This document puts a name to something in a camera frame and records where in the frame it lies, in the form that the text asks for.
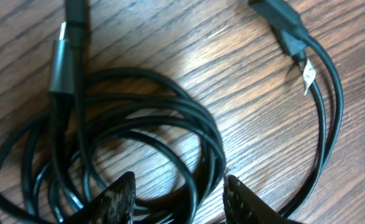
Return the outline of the black cable white tag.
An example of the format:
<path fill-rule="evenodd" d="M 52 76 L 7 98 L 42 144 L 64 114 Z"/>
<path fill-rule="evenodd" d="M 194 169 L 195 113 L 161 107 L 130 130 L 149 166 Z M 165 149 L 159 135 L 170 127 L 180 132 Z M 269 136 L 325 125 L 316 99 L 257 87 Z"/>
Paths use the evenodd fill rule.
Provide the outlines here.
<path fill-rule="evenodd" d="M 311 92 L 313 95 L 318 113 L 319 135 L 314 164 L 299 191 L 278 211 L 283 218 L 290 218 L 314 191 L 338 140 L 344 111 L 343 87 L 332 59 L 323 46 L 309 34 L 299 13 L 291 5 L 284 0 L 250 0 L 248 5 L 272 26 L 284 52 L 297 61 L 302 72 L 305 93 Z M 319 56 L 333 84 L 336 108 L 330 127 L 327 127 L 325 104 L 315 81 L 316 71 L 306 56 L 308 47 Z"/>

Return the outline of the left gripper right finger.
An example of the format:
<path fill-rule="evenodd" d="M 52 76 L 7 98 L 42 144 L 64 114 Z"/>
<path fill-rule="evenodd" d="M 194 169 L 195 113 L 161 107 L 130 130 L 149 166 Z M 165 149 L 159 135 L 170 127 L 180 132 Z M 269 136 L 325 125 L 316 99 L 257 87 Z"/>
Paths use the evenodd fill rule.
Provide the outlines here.
<path fill-rule="evenodd" d="M 224 177 L 223 203 L 228 224 L 301 224 L 283 218 L 234 175 Z"/>

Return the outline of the black cable silver plug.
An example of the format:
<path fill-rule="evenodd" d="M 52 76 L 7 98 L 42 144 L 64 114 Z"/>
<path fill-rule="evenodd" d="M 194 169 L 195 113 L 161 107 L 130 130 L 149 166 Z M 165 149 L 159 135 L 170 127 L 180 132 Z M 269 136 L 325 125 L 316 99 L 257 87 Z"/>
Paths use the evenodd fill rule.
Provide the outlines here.
<path fill-rule="evenodd" d="M 196 103 L 177 83 L 162 74 L 142 68 L 111 68 L 84 78 L 82 58 L 85 48 L 83 26 L 63 22 L 54 45 L 50 76 L 49 107 L 22 124 L 0 148 L 2 165 L 21 137 L 27 141 L 22 157 L 23 206 L 0 193 L 0 212 L 23 223 L 42 223 L 39 190 L 49 179 L 48 201 L 59 223 L 77 213 L 106 190 L 95 170 L 93 155 L 101 142 L 129 139 L 157 149 L 185 179 L 182 197 L 167 205 L 143 205 L 136 201 L 134 213 L 153 214 L 152 223 L 191 223 L 197 209 L 222 180 L 226 167 L 222 139 L 211 114 Z M 167 89 L 167 95 L 148 96 L 119 93 L 86 96 L 86 87 L 100 82 L 140 78 Z M 172 149 L 141 128 L 174 126 L 196 134 L 202 160 L 194 175 Z"/>

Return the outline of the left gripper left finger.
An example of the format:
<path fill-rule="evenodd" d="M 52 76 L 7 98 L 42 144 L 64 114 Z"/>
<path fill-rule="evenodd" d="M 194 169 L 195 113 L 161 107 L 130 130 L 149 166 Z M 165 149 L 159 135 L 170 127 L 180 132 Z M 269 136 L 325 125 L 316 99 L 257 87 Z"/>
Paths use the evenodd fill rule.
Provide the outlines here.
<path fill-rule="evenodd" d="M 132 224 L 135 197 L 135 174 L 128 171 L 63 223 Z"/>

